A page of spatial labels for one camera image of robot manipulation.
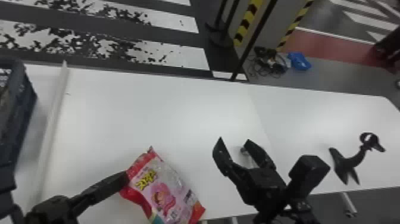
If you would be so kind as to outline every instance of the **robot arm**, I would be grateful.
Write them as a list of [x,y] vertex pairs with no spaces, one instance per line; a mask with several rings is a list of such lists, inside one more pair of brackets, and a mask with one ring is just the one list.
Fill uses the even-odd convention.
[[[324,161],[314,155],[303,155],[289,172],[292,180],[286,186],[272,159],[260,146],[248,139],[244,149],[259,167],[247,169],[233,162],[221,138],[212,156],[221,173],[236,185],[243,202],[259,212],[254,223],[271,223],[278,214],[297,224],[319,223],[306,197],[329,172],[330,167]],[[285,210],[287,205],[292,209]]]

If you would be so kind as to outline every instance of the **blue object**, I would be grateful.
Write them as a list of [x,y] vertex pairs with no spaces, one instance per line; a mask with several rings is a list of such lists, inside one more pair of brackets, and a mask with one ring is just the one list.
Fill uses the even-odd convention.
[[292,67],[297,70],[306,71],[311,68],[311,64],[305,59],[303,53],[291,52],[287,55],[287,58],[292,61]]

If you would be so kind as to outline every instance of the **black and white floor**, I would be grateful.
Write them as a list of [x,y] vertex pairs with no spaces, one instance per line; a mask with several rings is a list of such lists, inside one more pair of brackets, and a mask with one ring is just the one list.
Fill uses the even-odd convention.
[[209,42],[204,22],[218,5],[207,6],[190,0],[0,0],[0,54],[102,69],[228,77],[238,57],[233,48]]

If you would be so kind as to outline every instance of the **metal pole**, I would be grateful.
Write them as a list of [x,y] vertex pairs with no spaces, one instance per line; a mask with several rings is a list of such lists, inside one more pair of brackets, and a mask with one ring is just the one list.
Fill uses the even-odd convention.
[[211,31],[221,31],[222,27],[220,24],[221,23],[221,18],[222,18],[222,13],[224,13],[226,3],[228,0],[222,0],[220,9],[218,10],[217,16],[215,18],[215,21],[208,21],[205,23],[206,27],[209,28]]
[[228,2],[228,0],[222,0],[221,7],[218,10],[217,18],[215,18],[215,22],[214,22],[214,25],[216,27],[218,27],[218,25],[220,24],[220,21],[221,21],[221,18],[222,18],[222,13],[224,13],[225,6],[226,6],[227,2]]
[[240,0],[235,0],[229,11],[228,19],[222,32],[210,33],[210,40],[217,46],[222,48],[230,48],[233,46],[233,40],[228,35],[228,29],[232,23],[233,16],[235,15],[236,9],[238,8]]
[[236,9],[238,8],[240,0],[235,0],[232,4],[232,7],[229,11],[228,19],[226,20],[226,24],[224,30],[222,30],[221,40],[225,39],[226,35],[228,34],[228,29],[230,24],[232,23],[233,16],[235,15]]
[[258,35],[260,35],[261,31],[264,28],[265,22],[267,22],[269,16],[271,15],[272,10],[274,9],[274,7],[276,5],[276,2],[277,2],[277,0],[271,0],[270,3],[268,4],[267,9],[265,10],[264,14],[261,17],[260,23],[258,23],[257,27],[255,28],[254,34],[251,37],[249,44],[247,44],[245,52],[243,53],[242,57],[240,58],[239,65],[237,66],[236,70],[232,73],[232,76],[230,77],[231,81],[235,81],[236,77],[238,76],[238,73],[242,69],[242,66],[243,66],[244,62],[246,61],[247,57],[249,56],[250,51],[253,48],[254,43],[258,38]]
[[351,201],[349,195],[346,192],[341,192],[340,196],[342,197],[342,200],[345,204],[345,213],[347,217],[352,218],[357,216],[357,209],[355,208],[353,202]]

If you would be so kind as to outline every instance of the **plastic packaging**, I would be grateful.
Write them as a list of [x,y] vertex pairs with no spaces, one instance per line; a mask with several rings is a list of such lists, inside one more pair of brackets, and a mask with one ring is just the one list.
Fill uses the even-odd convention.
[[143,208],[152,224],[195,224],[205,209],[196,195],[152,147],[126,171],[130,183],[123,198]]

